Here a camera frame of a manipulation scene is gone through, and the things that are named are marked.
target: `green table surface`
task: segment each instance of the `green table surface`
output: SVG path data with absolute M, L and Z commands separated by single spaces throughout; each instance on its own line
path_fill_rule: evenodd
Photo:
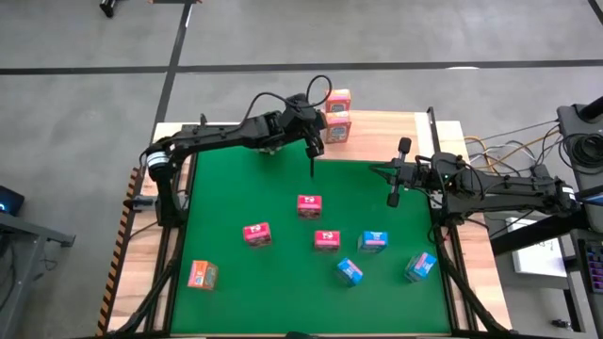
M 245 148 L 201 153 L 190 199 L 172 333 L 447 333 L 439 265 L 427 280 L 403 276 L 412 256 L 428 251 L 426 199 L 402 192 L 385 204 L 389 186 L 365 162 L 319 160 L 309 175 L 304 144 L 275 155 Z M 321 195 L 320 220 L 298 219 L 299 194 Z M 252 249 L 242 228 L 266 221 L 272 244 Z M 313 249 L 314 231 L 339 230 L 341 249 Z M 364 230 L 389 232 L 381 253 L 360 253 Z M 364 273 L 345 286 L 335 265 L 349 257 Z M 215 290 L 187 287 L 193 260 L 219 268 Z

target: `blue box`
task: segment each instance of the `blue box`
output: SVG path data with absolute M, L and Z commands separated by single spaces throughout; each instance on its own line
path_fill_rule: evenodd
M 358 238 L 358 250 L 377 253 L 387 247 L 387 232 L 364 231 Z
M 406 273 L 404 273 L 404 276 L 411 282 L 425 280 L 436 261 L 434 256 L 427 252 L 423 252 L 411 259 L 406 266 Z
M 363 277 L 362 271 L 350 259 L 343 258 L 337 264 L 337 274 L 349 285 L 357 285 Z

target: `yellow cable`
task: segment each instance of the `yellow cable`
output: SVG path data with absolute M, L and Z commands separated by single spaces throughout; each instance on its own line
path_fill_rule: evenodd
M 467 136 L 467 137 L 464 137 L 464 139 L 465 140 L 475 140 L 475 141 L 478 141 L 479 144 L 482 146 L 484 152 L 486 152 L 486 150 L 488 150 L 488 148 L 486 148 L 486 145 L 483 143 L 483 141 L 481 141 L 481 139 L 479 137 L 476 137 L 476 136 Z M 493 164 L 490 162 L 490 159 L 487 156 L 485 156 L 484 159 L 486 159 L 486 164 L 488 164 L 488 166 L 485 166 L 485 168 L 487 168 L 487 169 L 489 169 L 491 171 L 496 171 L 494 169 L 494 167 L 493 167 Z
M 557 130 L 557 131 L 555 131 L 555 132 L 552 132 L 552 133 L 548 133 L 548 134 L 546 134 L 545 136 L 543 136 L 543 137 L 539 137 L 539 138 L 537 138 L 537 139 L 535 139 L 535 140 L 532 140 L 532 141 L 528 142 L 527 144 L 525 144 L 525 145 L 523 145 L 523 146 L 520 146 L 520 147 L 518 147 L 518 148 L 516 148 L 516 149 L 512 150 L 511 152 L 507 153 L 507 155 L 505 155 L 505 156 L 501 157 L 500 159 L 498 159 L 498 160 L 497 160 L 497 161 L 495 161 L 494 163 L 492 163 L 492 164 L 488 164 L 488 166 L 482 166 L 482 167 L 478 167 L 478 168 L 475 168 L 475 169 L 476 169 L 476 170 L 480 170 L 480 169 L 489 169 L 489 168 L 491 168 L 492 166 L 494 166 L 494 165 L 496 165 L 496 164 L 500 163 L 501 161 L 504 161 L 505 159 L 507 159 L 507 158 L 508 158 L 508 157 L 510 157 L 511 155 L 513 155 L 513 154 L 515 154 L 515 153 L 517 153 L 517 152 L 521 151 L 522 149 L 528 148 L 528 146 L 533 145 L 533 144 L 535 144 L 535 143 L 536 143 L 536 142 L 538 142 L 538 141 L 542 141 L 542 140 L 543 140 L 545 137 L 550 137 L 550 136 L 552 136 L 552 135 L 554 135 L 554 134 L 557 134 L 557 133 L 559 133 L 559 130 Z

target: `desk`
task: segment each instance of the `desk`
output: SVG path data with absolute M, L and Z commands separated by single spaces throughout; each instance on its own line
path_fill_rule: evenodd
M 387 161 L 397 156 L 397 145 L 402 136 L 412 141 L 410 157 L 416 154 L 431 156 L 433 153 L 432 133 L 429 116 L 426 113 L 402 113 L 380 111 L 352 111 L 351 135 L 346 144 L 331 144 L 325 149 L 324 158 L 365 161 Z M 183 123 L 160 123 L 154 139 L 170 136 L 180 130 Z M 437 131 L 443 152 L 458 153 L 467 158 L 463 132 L 457 121 L 439 121 Z M 187 184 L 189 160 L 183 166 L 179 178 L 180 187 Z M 136 177 L 133 171 L 127 195 L 139 191 L 143 195 L 155 195 L 155 184 L 144 176 Z M 177 237 L 177 230 L 171 230 L 167 248 L 159 246 L 162 236 L 167 237 L 160 227 L 151 227 L 135 238 L 127 235 L 155 221 L 154 212 L 136 215 L 124 209 L 118 232 L 114 258 L 109 270 L 109 278 L 101 307 L 97 334 L 118 329 L 136 310 L 149 291 L 154 278 L 158 254 L 166 250 L 168 258 Z M 484 306 L 503 326 L 510 328 L 509 315 L 498 280 L 494 256 L 487 232 L 479 225 L 466 223 L 459 228 L 459 238 L 469 283 Z M 155 329 L 160 329 L 165 317 L 169 288 L 166 286 L 157 303 Z M 453 287 L 456 313 L 460 328 L 466 329 L 464 303 L 460 292 Z

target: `pink cube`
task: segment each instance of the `pink cube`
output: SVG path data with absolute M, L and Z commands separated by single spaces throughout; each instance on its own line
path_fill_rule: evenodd
M 314 232 L 314 248 L 324 251 L 338 251 L 340 246 L 339 231 Z
M 251 226 L 243 227 L 243 238 L 251 247 L 266 246 L 272 243 L 270 226 L 267 222 L 261 222 Z
M 317 219 L 322 213 L 322 197 L 298 196 L 298 216 L 303 219 Z

